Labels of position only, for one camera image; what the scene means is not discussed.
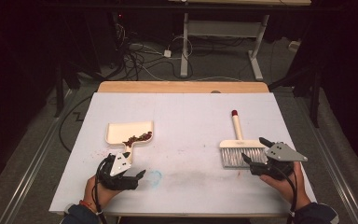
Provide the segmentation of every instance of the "wooden table edge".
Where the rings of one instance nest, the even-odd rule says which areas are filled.
[[[105,81],[98,92],[132,93],[263,93],[264,82],[198,82],[198,81]]]

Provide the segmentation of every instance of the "blue stain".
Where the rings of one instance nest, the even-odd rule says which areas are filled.
[[[150,181],[150,184],[152,185],[152,187],[156,188],[158,186],[161,178],[162,178],[162,174],[159,171],[152,171],[152,172],[150,172],[148,180]]]

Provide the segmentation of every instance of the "sleeve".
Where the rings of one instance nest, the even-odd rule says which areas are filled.
[[[339,218],[336,211],[322,203],[310,203],[295,213],[295,224],[338,224]]]
[[[80,204],[69,204],[60,224],[98,224],[98,216]]]

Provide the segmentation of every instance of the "white desk frame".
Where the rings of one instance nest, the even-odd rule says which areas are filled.
[[[278,5],[287,6],[308,6],[310,0],[237,0],[237,1],[219,1],[219,0],[189,0],[196,3],[227,3],[227,4],[256,4],[256,5]],[[257,52],[260,49],[264,33],[269,21],[269,15],[265,15],[261,22],[236,22],[236,21],[190,21],[188,13],[185,13],[184,19],[184,41],[181,61],[181,77],[188,75],[188,46],[187,39],[189,35],[211,35],[211,36],[232,36],[232,37],[255,37],[255,47],[248,51],[248,57],[254,71],[255,79],[263,81],[260,66],[257,61]]]

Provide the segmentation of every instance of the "red brush handle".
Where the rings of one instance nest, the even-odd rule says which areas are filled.
[[[231,112],[231,115],[232,115],[232,122],[234,124],[234,130],[235,130],[235,135],[237,136],[237,140],[243,140],[242,139],[242,130],[241,130],[240,118],[238,117],[237,110],[233,110]]]

